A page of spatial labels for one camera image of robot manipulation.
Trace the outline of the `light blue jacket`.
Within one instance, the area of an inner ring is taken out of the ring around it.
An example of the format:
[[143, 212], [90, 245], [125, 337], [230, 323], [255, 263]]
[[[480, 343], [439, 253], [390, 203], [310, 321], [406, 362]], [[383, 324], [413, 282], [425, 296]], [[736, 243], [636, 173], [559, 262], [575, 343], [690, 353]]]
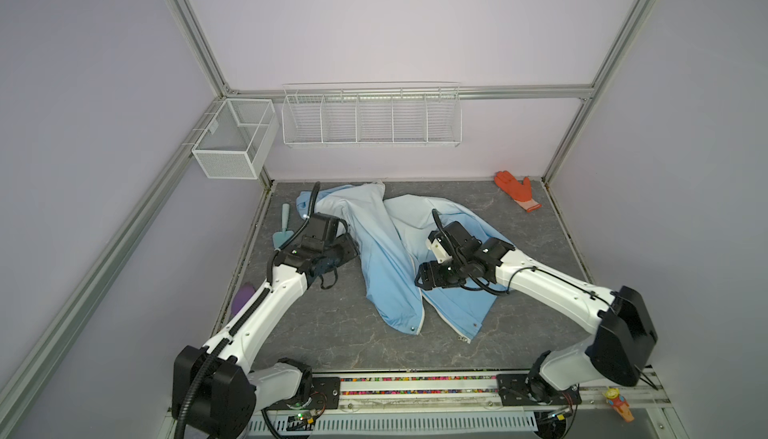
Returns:
[[465, 342], [479, 333], [495, 298], [486, 292], [461, 288], [422, 291], [414, 280], [418, 267], [435, 259], [426, 241], [437, 229], [436, 210], [445, 225], [457, 221], [481, 241], [505, 237], [461, 204], [443, 198], [402, 195], [386, 199], [381, 182], [342, 185], [318, 193], [315, 210], [347, 222], [358, 246], [366, 297], [391, 328], [418, 335], [425, 319], [424, 305]]

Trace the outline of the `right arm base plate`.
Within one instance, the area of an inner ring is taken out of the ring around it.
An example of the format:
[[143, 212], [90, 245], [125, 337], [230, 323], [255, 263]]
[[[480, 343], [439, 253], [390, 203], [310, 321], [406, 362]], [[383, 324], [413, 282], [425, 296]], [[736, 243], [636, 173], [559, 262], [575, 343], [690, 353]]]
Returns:
[[498, 395], [503, 406], [577, 406], [582, 403], [575, 386], [556, 390], [538, 376], [502, 373], [496, 375]]

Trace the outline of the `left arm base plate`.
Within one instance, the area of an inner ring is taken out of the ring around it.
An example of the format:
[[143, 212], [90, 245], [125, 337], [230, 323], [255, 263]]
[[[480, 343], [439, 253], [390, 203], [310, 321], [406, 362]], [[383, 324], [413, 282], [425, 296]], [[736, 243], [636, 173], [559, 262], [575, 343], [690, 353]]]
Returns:
[[341, 378], [338, 376], [313, 377], [311, 383], [304, 381], [299, 391], [291, 398], [278, 401], [269, 410], [335, 410], [341, 399]]

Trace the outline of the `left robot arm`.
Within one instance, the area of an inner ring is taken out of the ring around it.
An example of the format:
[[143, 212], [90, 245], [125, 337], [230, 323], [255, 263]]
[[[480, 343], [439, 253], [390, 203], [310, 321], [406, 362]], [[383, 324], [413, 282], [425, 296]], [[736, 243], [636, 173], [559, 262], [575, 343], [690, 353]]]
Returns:
[[347, 222], [312, 213], [275, 250], [265, 279], [232, 319], [204, 345], [187, 346], [173, 365], [174, 437], [187, 428], [211, 438], [239, 438], [255, 412], [283, 403], [306, 406], [314, 395], [312, 369], [283, 358], [256, 370], [253, 363], [283, 315], [324, 275], [359, 255]]

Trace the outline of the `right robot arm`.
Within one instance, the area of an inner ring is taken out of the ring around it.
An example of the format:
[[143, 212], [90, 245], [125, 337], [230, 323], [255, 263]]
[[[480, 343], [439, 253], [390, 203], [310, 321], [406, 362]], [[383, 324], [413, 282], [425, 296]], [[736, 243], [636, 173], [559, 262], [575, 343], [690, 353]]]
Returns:
[[435, 258], [420, 265], [415, 278], [419, 288], [462, 288], [471, 282], [474, 291], [494, 296], [519, 292], [588, 333], [568, 348], [537, 358], [524, 381], [532, 400], [548, 403], [558, 393], [600, 378], [625, 387], [644, 380], [658, 334], [638, 291], [577, 280], [502, 239], [482, 241], [458, 222], [439, 224], [426, 246]]

